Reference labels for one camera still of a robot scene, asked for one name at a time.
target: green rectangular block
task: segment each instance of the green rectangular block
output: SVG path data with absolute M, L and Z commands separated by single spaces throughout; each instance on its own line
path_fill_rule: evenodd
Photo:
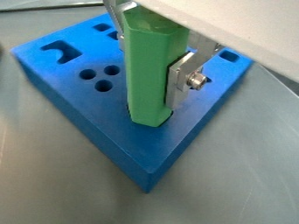
M 188 33 L 141 6 L 124 12 L 126 101 L 134 123 L 157 127 L 172 114 L 164 105 L 166 68 L 185 53 Z

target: blue block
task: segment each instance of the blue block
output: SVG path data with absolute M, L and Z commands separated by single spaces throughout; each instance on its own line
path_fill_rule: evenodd
M 204 65 L 210 83 L 192 90 L 166 122 L 150 128 L 129 119 L 124 55 L 108 15 L 17 46 L 12 53 L 33 85 L 146 193 L 250 65 L 225 48 Z

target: shaped cutout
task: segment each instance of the shaped cutout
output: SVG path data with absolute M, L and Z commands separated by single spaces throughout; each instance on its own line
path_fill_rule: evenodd
M 57 60 L 60 64 L 65 64 L 66 62 L 74 60 L 81 55 L 81 52 L 61 40 L 49 43 L 48 45 L 42 46 L 41 49 L 44 51 L 48 50 L 61 51 L 61 56 Z

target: circular hole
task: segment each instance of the circular hole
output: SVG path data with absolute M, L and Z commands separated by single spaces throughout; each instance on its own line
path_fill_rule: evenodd
M 108 75 L 116 75 L 118 74 L 118 72 L 120 72 L 120 69 L 117 66 L 106 66 L 104 69 L 104 73 Z
M 98 92 L 106 92 L 110 88 L 112 88 L 112 82 L 108 80 L 100 80 L 94 86 L 94 89 Z
M 96 77 L 96 72 L 92 70 L 92 69 L 85 69 L 82 70 L 80 73 L 78 73 L 78 77 L 82 79 L 82 80 L 90 80 Z

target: hole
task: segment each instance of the hole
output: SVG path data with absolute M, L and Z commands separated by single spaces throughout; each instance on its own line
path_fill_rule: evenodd
M 106 92 L 110 88 L 112 88 L 112 82 L 108 81 L 108 80 L 100 80 L 97 83 L 96 83 L 96 86 L 94 86 L 94 89 L 98 91 L 98 92 Z
M 96 72 L 92 70 L 92 69 L 85 69 L 82 70 L 80 73 L 78 73 L 78 77 L 82 79 L 82 80 L 90 80 L 96 77 Z
M 238 56 L 233 52 L 228 51 L 224 51 L 218 56 L 229 62 L 236 62 L 238 59 Z
M 112 31 L 108 36 L 113 39 L 113 40 L 117 40 L 117 32 L 116 31 Z
M 61 51 L 61 56 L 57 60 L 60 64 L 64 64 L 69 62 L 70 60 L 74 60 L 81 55 L 81 52 L 73 46 L 70 46 L 61 40 L 57 40 L 52 42 L 50 44 L 42 46 L 41 49 L 44 51 L 48 51 L 48 50 Z
M 116 74 L 118 74 L 118 71 L 120 71 L 120 69 L 117 66 L 106 66 L 104 69 L 104 73 L 108 75 L 116 75 Z
M 110 26 L 108 24 L 97 24 L 93 26 L 93 28 L 98 31 L 102 32 L 105 30 L 108 30 L 110 28 Z

